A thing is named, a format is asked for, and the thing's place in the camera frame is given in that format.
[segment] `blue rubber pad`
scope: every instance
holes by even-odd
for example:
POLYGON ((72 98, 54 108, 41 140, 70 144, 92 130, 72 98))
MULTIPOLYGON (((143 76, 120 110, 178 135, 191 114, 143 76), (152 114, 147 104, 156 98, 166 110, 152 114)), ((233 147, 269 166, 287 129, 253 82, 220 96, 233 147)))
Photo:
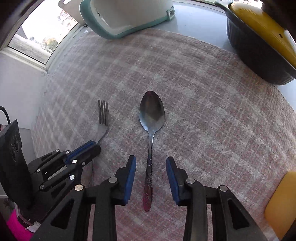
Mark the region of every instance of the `blue rubber pad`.
POLYGON ((178 183, 168 158, 166 160, 166 171, 168 175, 168 181, 170 183, 170 190, 172 192, 173 200, 178 205, 180 202, 178 183))
POLYGON ((124 204, 127 204, 129 199, 131 198, 131 190, 133 189, 133 180, 135 178, 135 173, 136 173, 136 157, 134 156, 131 163, 131 168, 128 173, 128 178, 126 180, 126 186, 125 186, 124 198, 123 198, 124 204))
POLYGON ((68 157, 65 161, 65 164, 70 163, 74 156, 77 156, 80 152, 83 152, 84 150, 88 149, 89 147, 91 147, 93 145, 96 145, 96 142, 88 141, 87 143, 83 144, 82 146, 80 146, 79 148, 77 148, 76 150, 71 152, 70 155, 68 155, 68 157))

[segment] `white plastic container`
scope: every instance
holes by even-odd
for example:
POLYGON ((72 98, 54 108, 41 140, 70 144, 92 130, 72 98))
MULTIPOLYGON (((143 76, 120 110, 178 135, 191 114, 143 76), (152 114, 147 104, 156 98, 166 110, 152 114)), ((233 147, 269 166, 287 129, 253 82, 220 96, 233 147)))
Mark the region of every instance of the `white plastic container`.
POLYGON ((86 24, 106 39, 121 38, 175 16, 172 0, 83 0, 86 24))

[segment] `fork tines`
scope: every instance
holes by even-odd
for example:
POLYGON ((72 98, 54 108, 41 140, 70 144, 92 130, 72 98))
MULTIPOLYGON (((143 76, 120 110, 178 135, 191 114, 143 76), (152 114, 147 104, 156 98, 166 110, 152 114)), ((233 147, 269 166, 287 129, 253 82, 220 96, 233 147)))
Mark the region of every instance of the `fork tines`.
POLYGON ((99 102, 99 124, 108 126, 109 124, 108 102, 105 100, 98 100, 98 102, 99 102))

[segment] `tree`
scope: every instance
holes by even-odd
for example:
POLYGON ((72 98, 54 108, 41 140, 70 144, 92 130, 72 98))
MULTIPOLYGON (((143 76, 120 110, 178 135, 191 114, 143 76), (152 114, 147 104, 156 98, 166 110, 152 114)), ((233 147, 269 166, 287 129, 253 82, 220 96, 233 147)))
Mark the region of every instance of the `tree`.
POLYGON ((55 49, 58 46, 58 43, 55 39, 49 39, 47 46, 49 46, 51 49, 55 49))

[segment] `metal fork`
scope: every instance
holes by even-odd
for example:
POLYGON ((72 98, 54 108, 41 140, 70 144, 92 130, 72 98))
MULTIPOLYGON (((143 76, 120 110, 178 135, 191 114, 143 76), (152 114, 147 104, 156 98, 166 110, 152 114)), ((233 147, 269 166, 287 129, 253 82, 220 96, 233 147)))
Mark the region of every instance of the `metal fork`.
POLYGON ((109 109, 108 102, 98 100, 99 102, 99 124, 98 124, 98 136, 99 141, 107 132, 109 126, 109 109))

